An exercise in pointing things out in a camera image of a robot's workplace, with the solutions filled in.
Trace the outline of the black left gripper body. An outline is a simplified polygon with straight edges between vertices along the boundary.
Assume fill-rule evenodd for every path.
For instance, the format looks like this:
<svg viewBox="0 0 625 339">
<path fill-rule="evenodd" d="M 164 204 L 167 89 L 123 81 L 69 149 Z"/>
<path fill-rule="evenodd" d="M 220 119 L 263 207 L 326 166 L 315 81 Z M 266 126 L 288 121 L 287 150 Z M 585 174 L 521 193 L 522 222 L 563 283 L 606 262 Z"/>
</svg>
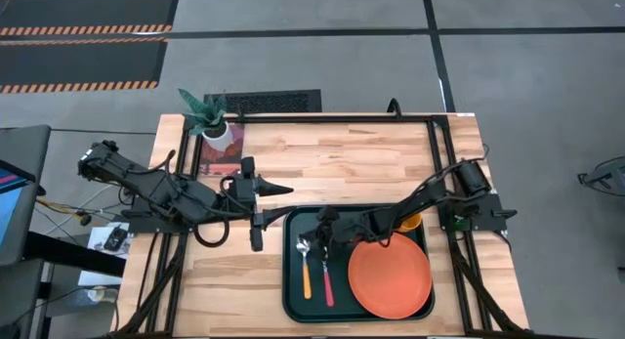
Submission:
<svg viewBox="0 0 625 339">
<path fill-rule="evenodd" d="M 233 198 L 237 209 L 250 220 L 250 242 L 255 252 L 264 248 L 262 233 L 265 229 L 263 214 L 257 207 L 257 186 L 255 160 L 252 156 L 244 157 L 240 162 L 240 170 L 229 177 L 228 194 Z"/>
</svg>

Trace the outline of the spoon with yellow handle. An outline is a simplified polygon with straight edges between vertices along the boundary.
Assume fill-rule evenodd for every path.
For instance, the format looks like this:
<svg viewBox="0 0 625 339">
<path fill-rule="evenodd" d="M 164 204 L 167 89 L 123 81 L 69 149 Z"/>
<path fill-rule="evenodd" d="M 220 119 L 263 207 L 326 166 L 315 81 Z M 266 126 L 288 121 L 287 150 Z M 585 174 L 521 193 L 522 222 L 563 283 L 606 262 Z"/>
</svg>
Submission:
<svg viewBox="0 0 625 339">
<path fill-rule="evenodd" d="M 308 254 L 311 250 L 311 244 L 304 238 L 299 237 L 296 243 L 296 249 L 302 256 L 302 270 L 303 270 L 303 293 L 306 300 L 311 300 L 312 285 L 310 277 L 310 268 L 308 263 Z"/>
</svg>

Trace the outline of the fork with pink handle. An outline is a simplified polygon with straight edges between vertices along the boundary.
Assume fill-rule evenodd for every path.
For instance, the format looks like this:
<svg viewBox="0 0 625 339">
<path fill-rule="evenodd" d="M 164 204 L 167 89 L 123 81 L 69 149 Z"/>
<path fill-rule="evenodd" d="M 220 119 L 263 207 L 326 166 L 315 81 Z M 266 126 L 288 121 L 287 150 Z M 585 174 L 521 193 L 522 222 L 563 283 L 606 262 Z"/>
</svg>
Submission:
<svg viewBox="0 0 625 339">
<path fill-rule="evenodd" d="M 334 307 L 335 299 L 334 299 L 333 288 L 332 288 L 332 283 L 331 283 L 331 276 L 330 276 L 330 272 L 328 268 L 328 260 L 326 262 L 321 261 L 321 266 L 323 270 L 325 303 L 327 307 Z"/>
</svg>

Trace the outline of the orange plastic cup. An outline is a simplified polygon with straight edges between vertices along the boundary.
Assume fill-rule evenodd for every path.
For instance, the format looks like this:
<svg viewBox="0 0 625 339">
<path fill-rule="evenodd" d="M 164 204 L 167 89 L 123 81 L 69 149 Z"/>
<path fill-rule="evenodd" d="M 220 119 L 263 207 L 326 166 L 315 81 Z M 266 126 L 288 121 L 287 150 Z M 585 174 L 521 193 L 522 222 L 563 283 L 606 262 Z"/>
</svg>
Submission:
<svg viewBox="0 0 625 339">
<path fill-rule="evenodd" d="M 413 214 L 412 216 L 404 219 L 400 225 L 395 228 L 397 233 L 409 233 L 416 230 L 421 226 L 423 217 L 420 214 Z"/>
</svg>

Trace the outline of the orange round plate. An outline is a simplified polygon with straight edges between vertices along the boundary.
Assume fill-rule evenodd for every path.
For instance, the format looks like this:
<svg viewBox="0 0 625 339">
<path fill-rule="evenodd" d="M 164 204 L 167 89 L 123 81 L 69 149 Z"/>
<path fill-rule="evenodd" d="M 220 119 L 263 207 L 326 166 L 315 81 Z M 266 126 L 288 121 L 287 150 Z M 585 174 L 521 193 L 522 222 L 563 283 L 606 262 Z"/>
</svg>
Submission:
<svg viewBox="0 0 625 339">
<path fill-rule="evenodd" d="M 384 319 L 409 318 L 420 311 L 432 292 L 428 257 L 412 239 L 394 234 L 391 244 L 358 244 L 349 260 L 353 296 L 367 312 Z"/>
</svg>

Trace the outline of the black floor grate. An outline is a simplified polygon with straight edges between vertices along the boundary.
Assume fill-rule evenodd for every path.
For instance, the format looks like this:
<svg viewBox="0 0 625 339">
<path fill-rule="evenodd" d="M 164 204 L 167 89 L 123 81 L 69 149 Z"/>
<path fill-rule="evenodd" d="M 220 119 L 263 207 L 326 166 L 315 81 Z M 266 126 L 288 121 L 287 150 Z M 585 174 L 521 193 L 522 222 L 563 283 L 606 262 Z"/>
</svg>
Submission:
<svg viewBox="0 0 625 339">
<path fill-rule="evenodd" d="M 227 113 L 322 112 L 321 91 L 226 93 Z"/>
</svg>

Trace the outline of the green leafy plant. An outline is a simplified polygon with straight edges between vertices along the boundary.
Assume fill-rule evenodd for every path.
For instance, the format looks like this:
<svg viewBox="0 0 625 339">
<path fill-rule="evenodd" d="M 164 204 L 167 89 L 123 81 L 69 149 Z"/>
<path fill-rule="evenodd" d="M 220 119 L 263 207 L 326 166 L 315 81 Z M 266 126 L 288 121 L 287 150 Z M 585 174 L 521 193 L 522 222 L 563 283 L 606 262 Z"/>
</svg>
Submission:
<svg viewBox="0 0 625 339">
<path fill-rule="evenodd" d="M 191 135 L 203 134 L 210 138 L 219 138 L 227 131 L 225 114 L 228 102 L 225 94 L 217 99 L 209 95 L 206 100 L 199 100 L 185 89 L 178 89 L 178 92 L 189 107 L 189 112 L 184 117 L 192 124 L 189 129 Z"/>
</svg>

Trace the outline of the small black handheld device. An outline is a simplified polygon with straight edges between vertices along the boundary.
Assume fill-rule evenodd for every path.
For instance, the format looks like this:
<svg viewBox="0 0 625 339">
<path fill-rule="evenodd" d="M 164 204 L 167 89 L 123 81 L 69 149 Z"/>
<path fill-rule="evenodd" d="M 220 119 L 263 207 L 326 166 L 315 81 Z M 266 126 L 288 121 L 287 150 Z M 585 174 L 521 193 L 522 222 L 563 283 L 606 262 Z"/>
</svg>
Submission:
<svg viewBox="0 0 625 339">
<path fill-rule="evenodd" d="M 118 251 L 128 236 L 128 232 L 121 227 L 114 227 L 104 243 L 104 250 Z"/>
</svg>

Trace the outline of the white paper sheet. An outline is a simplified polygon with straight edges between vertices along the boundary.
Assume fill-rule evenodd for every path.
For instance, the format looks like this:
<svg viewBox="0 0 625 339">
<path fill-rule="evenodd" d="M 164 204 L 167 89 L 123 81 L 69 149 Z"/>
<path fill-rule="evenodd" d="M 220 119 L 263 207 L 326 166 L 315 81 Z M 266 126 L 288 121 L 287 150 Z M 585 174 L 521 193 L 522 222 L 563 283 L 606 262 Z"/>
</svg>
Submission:
<svg viewBox="0 0 625 339">
<path fill-rule="evenodd" d="M 132 237 L 130 234 L 127 235 L 126 239 L 123 241 L 117 251 L 109 251 L 104 248 L 106 240 L 108 239 L 109 235 L 115 227 L 119 227 L 124 231 L 128 231 L 129 229 L 129 225 L 127 223 L 119 222 L 109 223 L 105 227 L 93 227 L 90 233 L 87 247 L 89 249 L 101 251 L 106 254 L 115 255 L 117 257 L 126 259 L 132 241 Z"/>
</svg>

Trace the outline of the black hazard-striped floor mat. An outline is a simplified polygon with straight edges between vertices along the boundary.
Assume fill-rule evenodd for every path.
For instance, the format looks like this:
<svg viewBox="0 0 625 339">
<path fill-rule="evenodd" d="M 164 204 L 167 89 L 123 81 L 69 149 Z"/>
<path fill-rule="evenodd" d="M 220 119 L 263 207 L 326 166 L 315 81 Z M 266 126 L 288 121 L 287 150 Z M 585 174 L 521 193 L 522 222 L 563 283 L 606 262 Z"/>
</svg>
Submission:
<svg viewBox="0 0 625 339">
<path fill-rule="evenodd" d="M 154 89 L 160 37 L 0 43 L 0 94 Z"/>
<path fill-rule="evenodd" d="M 0 36 L 167 32 L 179 0 L 0 0 Z"/>
</svg>

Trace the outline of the grey monitor with colourful screen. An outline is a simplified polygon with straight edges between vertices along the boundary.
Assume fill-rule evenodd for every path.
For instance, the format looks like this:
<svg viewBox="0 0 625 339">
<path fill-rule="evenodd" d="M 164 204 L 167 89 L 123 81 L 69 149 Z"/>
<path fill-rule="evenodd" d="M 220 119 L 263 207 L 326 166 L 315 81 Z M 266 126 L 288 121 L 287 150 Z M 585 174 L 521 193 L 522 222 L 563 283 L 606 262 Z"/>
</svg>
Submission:
<svg viewBox="0 0 625 339">
<path fill-rule="evenodd" d="M 19 262 L 29 231 L 35 198 L 41 181 L 51 128 L 48 125 L 0 131 L 0 160 L 34 177 L 24 186 L 0 241 L 0 267 Z"/>
</svg>

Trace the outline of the dark stool base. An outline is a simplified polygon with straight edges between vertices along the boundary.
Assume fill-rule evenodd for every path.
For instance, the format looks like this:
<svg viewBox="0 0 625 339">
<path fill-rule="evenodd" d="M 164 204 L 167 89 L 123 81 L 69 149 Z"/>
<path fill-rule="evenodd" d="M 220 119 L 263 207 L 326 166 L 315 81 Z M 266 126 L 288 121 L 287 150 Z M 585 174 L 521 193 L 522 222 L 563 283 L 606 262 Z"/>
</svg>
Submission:
<svg viewBox="0 0 625 339">
<path fill-rule="evenodd" d="M 593 191 L 625 197 L 625 156 L 601 162 L 592 172 L 578 174 L 577 180 Z"/>
</svg>

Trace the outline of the black aluminium table frame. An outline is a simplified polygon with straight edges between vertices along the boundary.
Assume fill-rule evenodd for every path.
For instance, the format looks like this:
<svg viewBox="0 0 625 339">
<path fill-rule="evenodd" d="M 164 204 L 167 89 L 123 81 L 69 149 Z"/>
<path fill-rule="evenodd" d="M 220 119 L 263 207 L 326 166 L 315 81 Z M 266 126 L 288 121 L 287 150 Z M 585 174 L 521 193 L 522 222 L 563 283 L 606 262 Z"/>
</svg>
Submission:
<svg viewBox="0 0 625 339">
<path fill-rule="evenodd" d="M 290 192 L 264 197 L 264 208 L 295 204 L 396 202 L 437 164 L 482 158 L 484 146 L 470 113 L 440 113 L 429 128 L 416 113 L 253 114 L 243 151 L 268 181 Z M 448 240 L 439 213 L 424 214 L 436 295 L 418 320 L 312 324 L 291 319 L 281 304 L 282 226 L 271 225 L 264 248 L 251 249 L 249 225 L 235 221 L 217 248 L 187 244 L 173 334 L 183 339 L 225 337 L 459 336 L 464 327 Z"/>
</svg>

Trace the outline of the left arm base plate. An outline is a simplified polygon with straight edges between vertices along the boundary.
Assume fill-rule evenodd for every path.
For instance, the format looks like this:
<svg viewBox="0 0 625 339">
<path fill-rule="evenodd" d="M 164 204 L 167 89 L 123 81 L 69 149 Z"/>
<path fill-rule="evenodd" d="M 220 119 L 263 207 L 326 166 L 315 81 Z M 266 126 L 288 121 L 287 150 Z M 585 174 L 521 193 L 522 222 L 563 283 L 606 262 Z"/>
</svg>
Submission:
<svg viewBox="0 0 625 339">
<path fill-rule="evenodd" d="M 140 197 L 135 197 L 129 209 L 121 211 L 130 225 L 131 233 L 188 233 L 191 225 L 183 222 L 182 217 L 162 215 L 149 207 Z"/>
</svg>

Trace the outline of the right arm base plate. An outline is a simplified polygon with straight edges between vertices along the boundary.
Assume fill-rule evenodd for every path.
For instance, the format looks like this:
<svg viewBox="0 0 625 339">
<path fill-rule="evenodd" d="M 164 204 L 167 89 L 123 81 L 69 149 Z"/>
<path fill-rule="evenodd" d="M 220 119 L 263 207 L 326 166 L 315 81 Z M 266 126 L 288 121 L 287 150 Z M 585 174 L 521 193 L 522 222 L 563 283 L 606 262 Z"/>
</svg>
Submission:
<svg viewBox="0 0 625 339">
<path fill-rule="evenodd" d="M 440 228 L 452 232 L 502 232 L 515 209 L 504 209 L 498 194 L 488 193 L 472 201 L 453 201 L 441 206 Z"/>
</svg>

